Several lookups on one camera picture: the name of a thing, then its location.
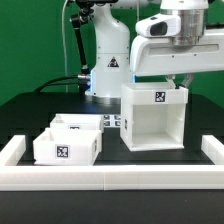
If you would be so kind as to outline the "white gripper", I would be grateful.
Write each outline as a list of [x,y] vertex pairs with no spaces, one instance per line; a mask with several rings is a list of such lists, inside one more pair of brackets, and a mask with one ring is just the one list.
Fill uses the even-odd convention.
[[190,47],[174,46],[170,38],[137,36],[131,47],[130,70],[136,76],[167,75],[172,89],[176,89],[175,75],[185,74],[181,86],[188,88],[193,73],[224,70],[224,30],[207,30]]

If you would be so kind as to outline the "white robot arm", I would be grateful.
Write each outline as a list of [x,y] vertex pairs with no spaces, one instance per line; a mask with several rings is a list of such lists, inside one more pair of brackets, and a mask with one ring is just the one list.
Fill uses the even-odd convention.
[[[116,103],[121,85],[134,77],[164,76],[173,89],[177,75],[188,86],[196,73],[224,70],[224,23],[207,22],[215,0],[71,0],[87,99]],[[114,8],[158,4],[158,14],[136,23],[137,36],[111,15]]]

